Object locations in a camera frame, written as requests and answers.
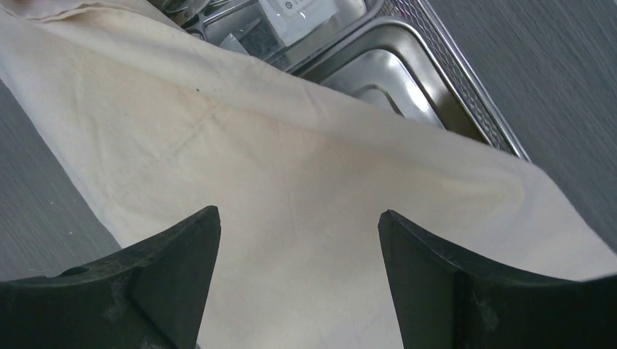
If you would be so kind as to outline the beige cloth wrap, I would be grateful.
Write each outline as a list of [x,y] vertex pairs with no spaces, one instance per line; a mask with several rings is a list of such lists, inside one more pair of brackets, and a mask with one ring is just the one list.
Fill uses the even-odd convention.
[[122,246],[219,208],[204,348],[401,348],[389,209],[523,270],[616,272],[538,167],[206,44],[147,1],[3,1],[1,80]]

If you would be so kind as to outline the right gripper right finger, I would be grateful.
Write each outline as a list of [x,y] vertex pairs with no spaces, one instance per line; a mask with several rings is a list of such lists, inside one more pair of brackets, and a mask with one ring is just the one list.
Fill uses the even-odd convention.
[[614,348],[616,277],[569,281],[463,248],[399,213],[378,223],[405,348]]

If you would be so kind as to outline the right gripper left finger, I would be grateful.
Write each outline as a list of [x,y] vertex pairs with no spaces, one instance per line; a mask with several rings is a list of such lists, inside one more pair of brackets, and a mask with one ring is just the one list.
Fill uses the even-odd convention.
[[1,283],[3,348],[195,348],[221,226],[207,206],[58,276]]

